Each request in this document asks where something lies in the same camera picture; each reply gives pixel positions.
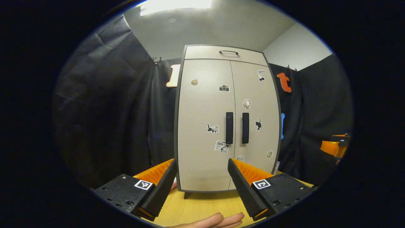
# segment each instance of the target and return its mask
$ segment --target black handle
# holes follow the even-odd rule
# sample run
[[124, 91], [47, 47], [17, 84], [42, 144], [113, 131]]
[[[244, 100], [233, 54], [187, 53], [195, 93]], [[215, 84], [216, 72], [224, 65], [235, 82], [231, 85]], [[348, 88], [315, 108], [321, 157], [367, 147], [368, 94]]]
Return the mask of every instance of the black handle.
[[239, 55], [239, 53], [238, 53], [238, 52], [234, 52], [234, 51], [226, 51], [226, 50], [221, 50], [221, 51], [220, 51], [220, 53], [222, 54], [222, 52], [233, 52], [233, 53], [235, 53], [235, 54]]
[[242, 113], [242, 143], [249, 143], [249, 113]]
[[226, 113], [226, 144], [233, 144], [233, 112]]

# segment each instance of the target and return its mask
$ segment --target finger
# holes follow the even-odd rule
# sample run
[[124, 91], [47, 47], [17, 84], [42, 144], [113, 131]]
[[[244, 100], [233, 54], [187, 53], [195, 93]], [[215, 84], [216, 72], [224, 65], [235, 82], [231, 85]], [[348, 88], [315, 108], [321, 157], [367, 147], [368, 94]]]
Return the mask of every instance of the finger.
[[232, 228], [232, 227], [239, 226], [240, 224], [242, 224], [242, 221], [239, 221], [237, 223], [234, 223], [234, 224], [231, 224], [231, 225], [228, 225], [228, 226], [224, 226], [224, 227], [221, 227], [221, 228]]
[[190, 224], [186, 224], [183, 225], [183, 228], [210, 228], [210, 227], [214, 227], [216, 225], [218, 225], [219, 223], [222, 222], [222, 220], [224, 219], [224, 216], [221, 213], [216, 213], [211, 215], [208, 218], [190, 223]]
[[245, 217], [245, 215], [240, 212], [236, 215], [232, 215], [229, 217], [226, 217], [222, 220], [222, 222], [220, 222], [218, 225], [214, 226], [214, 228], [221, 228], [221, 227], [226, 227], [235, 223], [240, 222], [243, 218]]

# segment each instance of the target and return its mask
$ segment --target white cabinet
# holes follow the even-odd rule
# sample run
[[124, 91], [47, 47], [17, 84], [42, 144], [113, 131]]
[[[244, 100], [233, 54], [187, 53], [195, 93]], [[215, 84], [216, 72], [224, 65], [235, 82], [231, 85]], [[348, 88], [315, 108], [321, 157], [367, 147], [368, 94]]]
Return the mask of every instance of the white cabinet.
[[229, 158], [273, 172], [281, 116], [271, 74], [261, 52], [185, 47], [175, 108], [179, 191], [235, 189]]

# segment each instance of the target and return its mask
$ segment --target cabinet door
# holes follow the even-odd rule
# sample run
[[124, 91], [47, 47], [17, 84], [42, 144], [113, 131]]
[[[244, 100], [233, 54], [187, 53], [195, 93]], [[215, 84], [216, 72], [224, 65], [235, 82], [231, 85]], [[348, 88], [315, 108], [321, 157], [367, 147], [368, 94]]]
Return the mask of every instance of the cabinet door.
[[[231, 61], [235, 87], [235, 159], [272, 173], [280, 142], [280, 110], [268, 67]], [[249, 113], [249, 142], [242, 143], [242, 113]]]
[[217, 141], [226, 140], [226, 113], [232, 112], [233, 118], [235, 114], [230, 61], [186, 59], [180, 80], [177, 124], [180, 190], [228, 190], [228, 159], [234, 157], [234, 144], [227, 150], [215, 147]]

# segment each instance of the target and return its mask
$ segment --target black cat sticker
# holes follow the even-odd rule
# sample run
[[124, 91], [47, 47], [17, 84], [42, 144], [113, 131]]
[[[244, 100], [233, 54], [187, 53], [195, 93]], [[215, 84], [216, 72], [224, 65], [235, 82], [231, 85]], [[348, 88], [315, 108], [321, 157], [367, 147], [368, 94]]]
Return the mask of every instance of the black cat sticker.
[[227, 154], [227, 153], [228, 153], [228, 149], [229, 149], [229, 145], [227, 144], [227, 145], [221, 147], [221, 151], [220, 151], [220, 152]]
[[264, 81], [264, 77], [261, 75], [262, 73], [266, 73], [264, 70], [258, 70], [257, 75], [259, 75], [259, 80]]
[[210, 127], [209, 124], [207, 123], [207, 126], [208, 126], [207, 132], [218, 133], [220, 131], [220, 127], [217, 125], [215, 125], [215, 127]]
[[259, 122], [255, 121], [255, 125], [257, 126], [257, 131], [262, 128], [262, 121], [259, 119]]

